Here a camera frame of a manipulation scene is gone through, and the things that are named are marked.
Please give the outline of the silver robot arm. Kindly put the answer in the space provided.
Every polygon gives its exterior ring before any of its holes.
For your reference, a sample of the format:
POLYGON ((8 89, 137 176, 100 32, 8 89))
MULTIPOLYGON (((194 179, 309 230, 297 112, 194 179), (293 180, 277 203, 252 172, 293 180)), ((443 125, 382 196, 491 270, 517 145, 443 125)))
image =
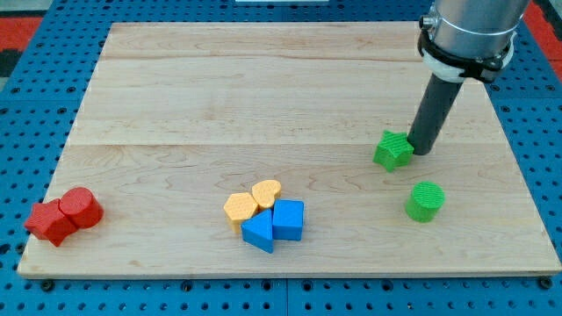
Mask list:
POLYGON ((435 0, 420 26, 448 54, 487 59, 511 44, 530 0, 435 0))

